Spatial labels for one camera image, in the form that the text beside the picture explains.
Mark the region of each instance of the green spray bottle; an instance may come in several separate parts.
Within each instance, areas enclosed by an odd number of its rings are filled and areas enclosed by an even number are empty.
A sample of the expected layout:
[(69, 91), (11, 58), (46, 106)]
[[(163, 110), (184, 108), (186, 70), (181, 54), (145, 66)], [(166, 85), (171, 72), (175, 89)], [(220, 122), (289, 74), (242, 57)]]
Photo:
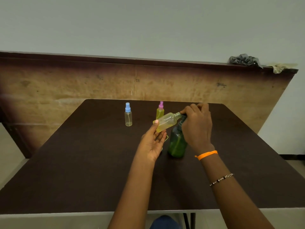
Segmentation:
[(168, 153), (175, 158), (182, 158), (187, 147), (187, 142), (184, 139), (182, 133), (182, 123), (186, 120), (187, 115), (181, 114), (182, 119), (176, 127), (170, 132), (170, 146), (168, 148)]

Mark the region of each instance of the beige cloth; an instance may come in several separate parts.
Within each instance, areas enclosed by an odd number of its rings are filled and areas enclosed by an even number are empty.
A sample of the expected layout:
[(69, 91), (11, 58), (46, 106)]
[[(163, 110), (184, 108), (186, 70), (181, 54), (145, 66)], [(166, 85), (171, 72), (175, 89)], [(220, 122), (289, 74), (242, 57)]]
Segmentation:
[(270, 63), (267, 64), (266, 66), (271, 66), (273, 67), (273, 73), (275, 74), (279, 74), (281, 73), (284, 69), (290, 69), (293, 68), (295, 66), (297, 66), (298, 64), (296, 63)]

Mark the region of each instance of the plywood panel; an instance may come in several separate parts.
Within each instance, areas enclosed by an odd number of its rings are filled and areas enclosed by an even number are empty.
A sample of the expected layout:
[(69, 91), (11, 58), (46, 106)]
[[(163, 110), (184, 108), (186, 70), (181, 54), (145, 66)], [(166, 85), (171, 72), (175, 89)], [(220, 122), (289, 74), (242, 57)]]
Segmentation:
[(222, 103), (258, 132), (290, 80), (263, 70), (0, 59), (2, 108), (33, 151), (85, 99)]

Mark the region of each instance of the dark brown table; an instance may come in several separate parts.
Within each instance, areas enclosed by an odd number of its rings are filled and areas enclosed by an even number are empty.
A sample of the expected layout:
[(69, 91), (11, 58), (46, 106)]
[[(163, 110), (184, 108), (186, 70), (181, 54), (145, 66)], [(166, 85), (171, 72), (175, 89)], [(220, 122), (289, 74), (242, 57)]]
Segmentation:
[[(0, 214), (113, 212), (157, 101), (86, 100), (0, 190)], [(165, 102), (165, 112), (190, 103)], [(223, 104), (210, 104), (212, 143), (259, 208), (305, 207), (305, 179)], [(217, 209), (204, 170), (188, 146), (154, 169), (149, 211)]]

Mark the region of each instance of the gray cloth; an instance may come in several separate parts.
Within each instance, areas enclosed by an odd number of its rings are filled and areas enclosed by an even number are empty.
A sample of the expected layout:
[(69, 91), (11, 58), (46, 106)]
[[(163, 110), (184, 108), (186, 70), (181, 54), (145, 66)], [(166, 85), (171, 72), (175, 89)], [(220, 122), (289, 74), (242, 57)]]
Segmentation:
[(247, 65), (247, 66), (259, 66), (263, 68), (256, 57), (248, 56), (247, 54), (241, 54), (239, 56), (231, 56), (229, 58), (228, 63), (231, 64), (241, 64), (241, 65)]

